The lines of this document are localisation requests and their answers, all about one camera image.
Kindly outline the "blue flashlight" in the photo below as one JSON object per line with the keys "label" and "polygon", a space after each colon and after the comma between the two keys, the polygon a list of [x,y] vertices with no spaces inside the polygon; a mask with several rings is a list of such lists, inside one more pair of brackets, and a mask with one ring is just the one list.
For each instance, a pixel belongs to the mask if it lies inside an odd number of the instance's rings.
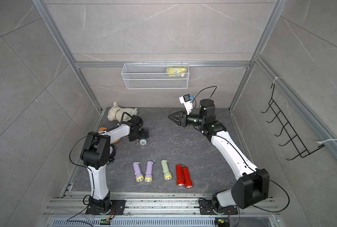
{"label": "blue flashlight", "polygon": [[147,144],[147,140],[146,139],[141,139],[139,142],[140,145],[144,146]]}

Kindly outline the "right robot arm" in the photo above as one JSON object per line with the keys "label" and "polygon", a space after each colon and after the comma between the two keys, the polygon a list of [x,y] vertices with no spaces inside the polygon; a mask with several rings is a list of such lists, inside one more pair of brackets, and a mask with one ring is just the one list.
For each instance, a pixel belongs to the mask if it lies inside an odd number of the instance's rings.
{"label": "right robot arm", "polygon": [[169,114],[168,118],[182,127],[197,127],[223,155],[236,178],[236,183],[230,190],[214,194],[213,210],[220,214],[230,206],[245,209],[267,199],[269,173],[265,169],[258,169],[233,142],[224,125],[216,120],[214,101],[202,99],[199,113],[192,112],[194,96],[184,95],[179,101],[185,106],[185,110]]}

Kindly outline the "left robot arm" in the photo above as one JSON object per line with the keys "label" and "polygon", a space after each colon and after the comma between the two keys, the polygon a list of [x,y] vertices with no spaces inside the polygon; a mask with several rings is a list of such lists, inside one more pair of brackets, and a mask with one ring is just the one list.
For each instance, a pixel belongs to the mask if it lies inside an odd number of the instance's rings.
{"label": "left robot arm", "polygon": [[125,136],[129,141],[147,139],[149,133],[142,126],[143,119],[133,115],[130,120],[122,121],[113,128],[87,134],[80,154],[84,167],[90,171],[91,195],[86,214],[105,215],[113,211],[106,182],[106,166],[114,161],[116,155],[113,142]]}

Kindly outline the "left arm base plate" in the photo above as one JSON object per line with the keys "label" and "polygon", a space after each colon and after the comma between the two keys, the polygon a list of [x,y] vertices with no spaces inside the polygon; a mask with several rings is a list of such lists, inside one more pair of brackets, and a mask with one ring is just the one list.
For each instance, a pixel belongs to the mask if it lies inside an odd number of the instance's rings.
{"label": "left arm base plate", "polygon": [[126,200],[95,200],[88,203],[87,215],[123,215]]}

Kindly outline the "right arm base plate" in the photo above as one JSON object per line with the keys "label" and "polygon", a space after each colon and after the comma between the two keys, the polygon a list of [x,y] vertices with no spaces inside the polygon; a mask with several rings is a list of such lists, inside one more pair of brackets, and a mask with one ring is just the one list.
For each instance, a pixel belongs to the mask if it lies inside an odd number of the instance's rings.
{"label": "right arm base plate", "polygon": [[215,199],[199,198],[199,209],[201,215],[238,215],[238,208],[235,205],[222,207]]}

